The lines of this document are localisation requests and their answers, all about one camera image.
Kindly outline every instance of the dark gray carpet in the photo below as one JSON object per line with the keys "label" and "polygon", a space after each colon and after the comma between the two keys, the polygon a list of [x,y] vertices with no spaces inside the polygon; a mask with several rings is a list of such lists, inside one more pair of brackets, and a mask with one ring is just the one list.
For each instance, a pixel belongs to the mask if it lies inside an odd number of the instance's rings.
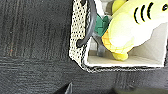
{"label": "dark gray carpet", "polygon": [[68,57],[72,0],[0,0],[0,93],[50,94],[72,82],[73,94],[112,88],[168,89],[168,68],[88,73]]}

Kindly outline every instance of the black stripe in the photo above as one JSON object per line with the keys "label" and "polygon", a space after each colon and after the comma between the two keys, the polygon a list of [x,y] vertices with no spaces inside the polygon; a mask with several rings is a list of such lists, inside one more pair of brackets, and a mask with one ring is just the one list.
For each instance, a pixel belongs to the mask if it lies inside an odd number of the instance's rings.
{"label": "black stripe", "polygon": [[137,21],[137,18],[136,18],[136,12],[137,12],[137,10],[138,10],[138,7],[135,9],[135,11],[134,11],[134,19],[135,19],[135,22],[136,23],[138,23],[138,21]]}
{"label": "black stripe", "polygon": [[147,16],[148,16],[149,19],[151,19],[150,10],[151,10],[152,5],[153,5],[153,2],[151,2],[151,3],[149,4],[148,10],[147,10]]}
{"label": "black stripe", "polygon": [[141,19],[145,22],[145,19],[143,18],[144,9],[145,9],[145,5],[143,5],[142,8],[141,8]]}

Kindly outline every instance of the basket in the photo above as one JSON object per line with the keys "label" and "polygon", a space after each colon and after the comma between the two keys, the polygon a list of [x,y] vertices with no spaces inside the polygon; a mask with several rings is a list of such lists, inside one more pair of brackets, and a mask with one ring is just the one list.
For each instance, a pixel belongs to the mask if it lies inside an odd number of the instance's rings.
{"label": "basket", "polygon": [[98,44],[92,39],[96,25],[94,0],[74,0],[69,57],[88,72],[147,71],[165,67],[167,24],[154,29],[151,39],[133,48],[126,61],[114,60],[111,52],[97,55]]}

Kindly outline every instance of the green object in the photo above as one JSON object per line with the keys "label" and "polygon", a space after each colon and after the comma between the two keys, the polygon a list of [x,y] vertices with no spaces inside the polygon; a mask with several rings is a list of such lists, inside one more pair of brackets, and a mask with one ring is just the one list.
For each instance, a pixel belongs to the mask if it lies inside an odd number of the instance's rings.
{"label": "green object", "polygon": [[103,36],[103,34],[106,32],[109,26],[109,18],[108,16],[105,16],[103,19],[100,17],[100,15],[97,15],[96,19],[96,26],[95,26],[95,32],[99,36]]}

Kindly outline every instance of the yellow plush shark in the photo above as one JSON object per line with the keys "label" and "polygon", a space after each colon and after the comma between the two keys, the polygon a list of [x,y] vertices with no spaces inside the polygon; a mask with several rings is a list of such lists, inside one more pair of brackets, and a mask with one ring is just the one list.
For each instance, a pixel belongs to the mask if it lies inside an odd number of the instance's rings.
{"label": "yellow plush shark", "polygon": [[154,28],[168,22],[168,0],[115,0],[112,21],[102,36],[104,46],[116,60],[149,40]]}

